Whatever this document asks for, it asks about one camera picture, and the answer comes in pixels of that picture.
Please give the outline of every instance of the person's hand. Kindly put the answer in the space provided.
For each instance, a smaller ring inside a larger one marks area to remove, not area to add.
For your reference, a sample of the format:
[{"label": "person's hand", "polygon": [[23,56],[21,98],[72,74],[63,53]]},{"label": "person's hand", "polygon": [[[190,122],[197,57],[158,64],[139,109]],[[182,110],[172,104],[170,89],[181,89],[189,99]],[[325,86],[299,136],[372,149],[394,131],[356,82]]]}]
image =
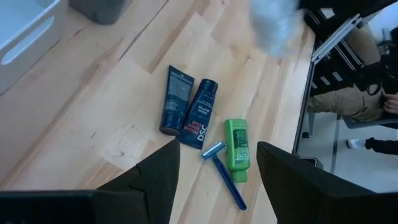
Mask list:
[{"label": "person's hand", "polygon": [[394,95],[383,93],[383,95],[386,97],[384,111],[390,114],[398,114],[398,93]]}]

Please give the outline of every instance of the gray storage bin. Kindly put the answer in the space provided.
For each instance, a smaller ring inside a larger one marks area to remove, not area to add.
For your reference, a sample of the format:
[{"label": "gray storage bin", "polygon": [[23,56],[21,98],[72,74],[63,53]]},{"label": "gray storage bin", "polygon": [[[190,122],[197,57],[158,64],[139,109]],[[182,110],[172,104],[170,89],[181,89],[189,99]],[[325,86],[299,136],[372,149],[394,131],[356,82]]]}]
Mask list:
[{"label": "gray storage bin", "polygon": [[0,94],[61,38],[64,0],[0,2]]},{"label": "gray storage bin", "polygon": [[102,25],[114,24],[132,0],[70,0],[69,5],[87,18]]}]

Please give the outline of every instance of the green bottle cap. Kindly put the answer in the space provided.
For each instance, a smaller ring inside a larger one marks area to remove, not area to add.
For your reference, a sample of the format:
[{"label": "green bottle cap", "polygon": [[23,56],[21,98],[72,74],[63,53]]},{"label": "green bottle cap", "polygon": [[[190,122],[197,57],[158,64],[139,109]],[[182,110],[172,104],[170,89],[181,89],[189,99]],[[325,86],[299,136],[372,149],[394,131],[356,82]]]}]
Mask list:
[{"label": "green bottle cap", "polygon": [[248,181],[248,173],[246,171],[232,172],[232,179],[236,183],[246,183]]}]

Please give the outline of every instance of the white floor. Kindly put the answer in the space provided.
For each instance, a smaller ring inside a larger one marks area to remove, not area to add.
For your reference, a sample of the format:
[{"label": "white floor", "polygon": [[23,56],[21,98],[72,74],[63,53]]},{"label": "white floor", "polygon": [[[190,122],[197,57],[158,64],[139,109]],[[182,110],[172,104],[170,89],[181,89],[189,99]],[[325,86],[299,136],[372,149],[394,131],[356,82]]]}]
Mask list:
[{"label": "white floor", "polygon": [[[333,144],[336,134],[336,114],[320,113],[315,117],[314,134],[301,139],[298,153],[319,159],[324,170],[375,192],[398,191],[398,156],[376,153],[367,149],[348,149],[346,139],[397,140],[397,131],[382,126],[348,129],[338,121],[337,148],[333,162]],[[308,121],[303,131],[308,131]]]}]

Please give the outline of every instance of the dsc logo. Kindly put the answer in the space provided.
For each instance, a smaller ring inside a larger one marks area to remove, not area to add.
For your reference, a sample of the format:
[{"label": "dsc logo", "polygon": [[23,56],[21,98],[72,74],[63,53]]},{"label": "dsc logo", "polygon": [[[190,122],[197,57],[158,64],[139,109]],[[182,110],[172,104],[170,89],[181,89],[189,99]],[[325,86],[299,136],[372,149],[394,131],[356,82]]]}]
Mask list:
[{"label": "dsc logo", "polygon": [[198,138],[197,138],[199,141],[203,141],[205,139],[206,130],[207,130],[207,127],[202,125],[200,128],[200,131],[199,131]]}]

